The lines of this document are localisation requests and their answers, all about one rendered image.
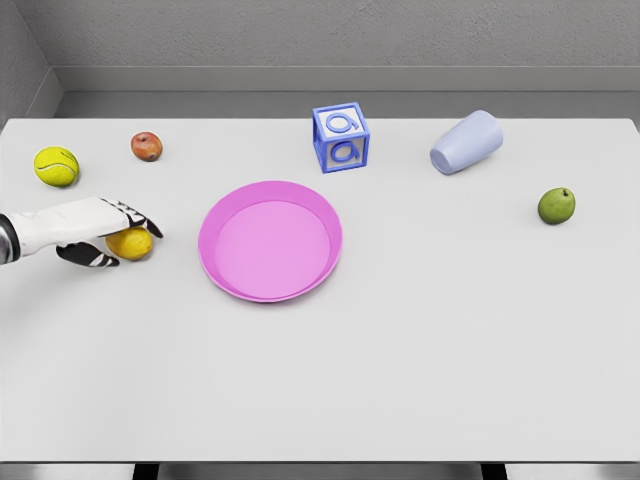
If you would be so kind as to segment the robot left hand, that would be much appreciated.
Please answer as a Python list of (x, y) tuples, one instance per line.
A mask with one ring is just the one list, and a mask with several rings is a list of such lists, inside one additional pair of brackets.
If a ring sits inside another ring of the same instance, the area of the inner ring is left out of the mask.
[(133, 227), (144, 227), (154, 237), (163, 237), (155, 223), (133, 207), (118, 200), (90, 197), (53, 208), (53, 226), (47, 234), (47, 244), (54, 245), (57, 255), (70, 263), (95, 268), (117, 267), (119, 260), (98, 249), (90, 240)]

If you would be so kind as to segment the pale blue cup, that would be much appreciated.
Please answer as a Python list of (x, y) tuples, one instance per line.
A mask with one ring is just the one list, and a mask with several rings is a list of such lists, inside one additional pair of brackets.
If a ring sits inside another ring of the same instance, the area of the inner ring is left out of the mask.
[(499, 121), (484, 110), (466, 116), (431, 148), (433, 166), (451, 175), (470, 167), (498, 150), (504, 140)]

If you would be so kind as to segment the blue letter block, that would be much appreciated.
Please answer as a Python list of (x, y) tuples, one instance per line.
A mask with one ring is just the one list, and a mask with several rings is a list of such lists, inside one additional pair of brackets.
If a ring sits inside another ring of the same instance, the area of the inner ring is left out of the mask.
[(312, 110), (313, 146), (324, 174), (364, 167), (370, 130), (357, 102)]

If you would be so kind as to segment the yellow lemon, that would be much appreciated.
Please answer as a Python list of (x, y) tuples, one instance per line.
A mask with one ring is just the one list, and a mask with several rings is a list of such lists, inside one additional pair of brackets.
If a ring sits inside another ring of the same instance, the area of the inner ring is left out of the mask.
[(132, 227), (105, 237), (108, 249), (125, 260), (137, 261), (153, 248), (151, 234), (144, 227)]

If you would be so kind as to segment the yellow tennis ball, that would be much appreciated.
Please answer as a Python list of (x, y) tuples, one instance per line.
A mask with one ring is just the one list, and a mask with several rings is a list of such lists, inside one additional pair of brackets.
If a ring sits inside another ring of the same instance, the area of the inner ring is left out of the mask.
[(71, 151), (59, 146), (40, 150), (33, 161), (36, 176), (46, 185), (65, 188), (74, 184), (80, 175), (80, 166)]

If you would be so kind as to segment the green pear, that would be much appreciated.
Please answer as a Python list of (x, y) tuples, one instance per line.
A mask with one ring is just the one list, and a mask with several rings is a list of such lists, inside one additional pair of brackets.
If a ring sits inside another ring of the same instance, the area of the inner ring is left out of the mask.
[(558, 187), (545, 192), (537, 205), (540, 219), (549, 225), (558, 225), (568, 221), (574, 214), (576, 199), (574, 193), (566, 187)]

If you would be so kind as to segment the red apple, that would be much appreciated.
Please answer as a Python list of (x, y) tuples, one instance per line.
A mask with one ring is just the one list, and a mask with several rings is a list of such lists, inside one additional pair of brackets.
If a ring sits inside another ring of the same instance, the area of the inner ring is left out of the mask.
[(149, 131), (136, 133), (131, 138), (130, 148), (136, 158), (145, 162), (156, 161), (163, 153), (162, 141)]

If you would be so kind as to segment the pink plate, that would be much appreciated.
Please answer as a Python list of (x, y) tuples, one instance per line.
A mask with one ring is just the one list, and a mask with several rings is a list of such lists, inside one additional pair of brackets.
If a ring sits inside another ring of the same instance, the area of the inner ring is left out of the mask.
[(334, 270), (341, 220), (319, 193), (287, 181), (262, 181), (221, 198), (198, 236), (201, 265), (215, 285), (248, 301), (296, 298)]

